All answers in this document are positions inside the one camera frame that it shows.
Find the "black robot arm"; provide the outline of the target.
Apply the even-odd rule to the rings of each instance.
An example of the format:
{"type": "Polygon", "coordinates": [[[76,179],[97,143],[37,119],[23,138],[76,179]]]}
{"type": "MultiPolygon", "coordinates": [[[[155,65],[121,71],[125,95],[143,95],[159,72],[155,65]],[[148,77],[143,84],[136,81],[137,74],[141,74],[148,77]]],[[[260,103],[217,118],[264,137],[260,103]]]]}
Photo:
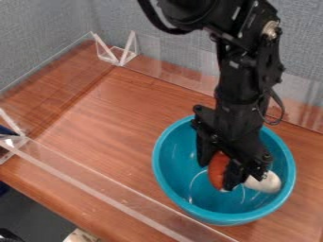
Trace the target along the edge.
{"type": "Polygon", "coordinates": [[[281,81],[280,19],[267,0],[136,0],[152,25],[184,35],[209,33],[216,43],[219,84],[216,107],[196,105],[196,158],[208,168],[217,190],[237,186],[275,193],[279,176],[269,170],[272,155],[260,139],[272,87],[281,81]]]}

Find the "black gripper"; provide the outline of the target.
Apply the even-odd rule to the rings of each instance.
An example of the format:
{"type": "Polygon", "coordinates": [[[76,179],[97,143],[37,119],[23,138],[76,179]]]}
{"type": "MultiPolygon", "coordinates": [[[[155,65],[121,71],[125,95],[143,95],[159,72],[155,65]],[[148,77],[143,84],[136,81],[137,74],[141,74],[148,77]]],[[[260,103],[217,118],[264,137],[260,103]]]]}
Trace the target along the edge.
{"type": "Polygon", "coordinates": [[[231,159],[224,167],[221,190],[232,191],[245,182],[248,173],[259,180],[272,162],[260,140],[269,94],[236,99],[215,91],[216,107],[193,106],[196,159],[200,167],[221,151],[231,159]]]}

